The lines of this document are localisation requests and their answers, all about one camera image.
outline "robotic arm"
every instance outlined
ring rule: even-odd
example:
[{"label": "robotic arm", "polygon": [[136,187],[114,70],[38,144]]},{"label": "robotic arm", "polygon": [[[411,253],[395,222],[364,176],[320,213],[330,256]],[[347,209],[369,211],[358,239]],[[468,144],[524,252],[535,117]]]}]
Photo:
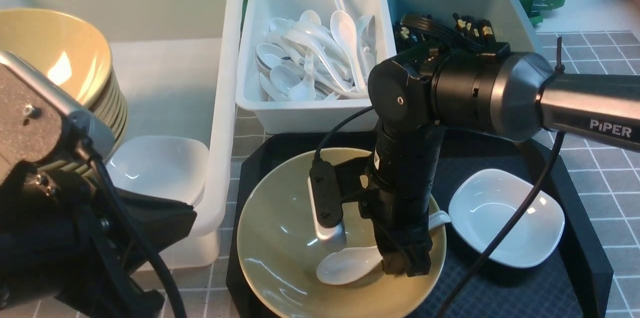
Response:
[{"label": "robotic arm", "polygon": [[[54,296],[90,317],[157,317],[162,293],[144,291],[130,278],[149,255],[106,186],[75,172],[36,168],[57,159],[86,161],[80,152],[87,147],[106,156],[114,147],[109,127],[1,51],[0,93],[0,312]],[[193,207],[119,195],[156,252],[189,235]]]},{"label": "robotic arm", "polygon": [[345,247],[342,204],[374,226],[389,275],[428,274],[428,202],[445,128],[525,141],[541,129],[640,150],[636,76],[564,74],[506,43],[484,51],[422,43],[379,63],[368,92],[379,116],[375,151],[332,166],[314,160],[309,191],[318,240]]}]

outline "gray plastic bin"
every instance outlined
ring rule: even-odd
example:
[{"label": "gray plastic bin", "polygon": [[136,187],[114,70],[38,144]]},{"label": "gray plastic bin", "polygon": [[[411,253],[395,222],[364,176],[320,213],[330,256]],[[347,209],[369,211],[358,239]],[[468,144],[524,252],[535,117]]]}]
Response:
[{"label": "gray plastic bin", "polygon": [[518,0],[387,0],[391,22],[407,13],[433,15],[454,26],[453,13],[491,21],[498,42],[509,42],[513,52],[542,53],[536,33]]}]

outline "gray tiled surface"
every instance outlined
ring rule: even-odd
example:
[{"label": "gray tiled surface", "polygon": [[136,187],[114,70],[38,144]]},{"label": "gray tiled surface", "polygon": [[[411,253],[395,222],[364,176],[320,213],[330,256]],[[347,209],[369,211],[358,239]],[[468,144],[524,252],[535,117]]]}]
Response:
[{"label": "gray tiled surface", "polygon": [[[640,74],[640,42],[630,32],[563,33],[567,72]],[[539,36],[544,55],[555,60],[555,34]],[[187,314],[191,317],[237,318],[225,279],[242,162],[268,138],[256,116],[238,109],[227,211],[220,227],[221,254],[212,266],[174,270]],[[535,139],[551,147],[554,134]],[[640,154],[567,136],[562,158],[615,270],[607,318],[640,318]],[[144,289],[162,289],[153,272],[139,272]],[[54,300],[43,300],[0,313],[0,318],[80,317]],[[173,317],[165,306],[164,318]]]},{"label": "gray tiled surface", "polygon": [[[541,36],[547,56],[556,36]],[[564,65],[580,74],[640,74],[640,42],[630,32],[562,36]],[[640,154],[573,136],[561,154],[615,271],[606,317],[640,318]]]}]

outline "stack of bowls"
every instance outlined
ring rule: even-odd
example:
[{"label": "stack of bowls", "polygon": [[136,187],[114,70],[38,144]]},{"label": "stack of bowls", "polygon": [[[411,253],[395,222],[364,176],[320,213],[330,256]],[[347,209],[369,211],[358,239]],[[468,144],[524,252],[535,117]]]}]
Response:
[{"label": "stack of bowls", "polygon": [[[122,144],[127,101],[113,70],[109,42],[96,27],[54,10],[0,10],[0,51],[32,65],[109,126],[116,139],[112,153]],[[90,174],[86,165],[62,160],[40,168]]]}]

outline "white container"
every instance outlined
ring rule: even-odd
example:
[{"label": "white container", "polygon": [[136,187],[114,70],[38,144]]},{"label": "white container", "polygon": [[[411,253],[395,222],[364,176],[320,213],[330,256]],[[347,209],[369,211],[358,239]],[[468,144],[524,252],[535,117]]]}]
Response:
[{"label": "white container", "polygon": [[[347,13],[356,20],[373,15],[375,21],[376,62],[396,54],[393,26],[387,0],[344,0]],[[298,20],[302,12],[312,9],[320,15],[322,25],[329,27],[336,10],[334,0],[248,0],[238,57],[235,101],[240,108],[252,111],[264,129],[271,134],[328,132],[348,116],[371,105],[368,99],[336,101],[267,101],[259,83],[256,46],[265,42],[269,21],[274,17]],[[370,131],[377,116],[373,111],[347,124],[342,131]]]},{"label": "white container", "polygon": [[[451,197],[451,225],[474,250],[484,252],[532,188],[528,181],[504,170],[480,170]],[[489,259],[511,268],[535,267],[554,252],[564,229],[562,207],[540,191]]]},{"label": "white container", "polygon": [[208,145],[204,196],[190,236],[162,252],[170,268],[218,256],[234,131],[243,0],[0,0],[0,9],[45,8],[104,33],[128,102],[126,140],[179,136]]}]

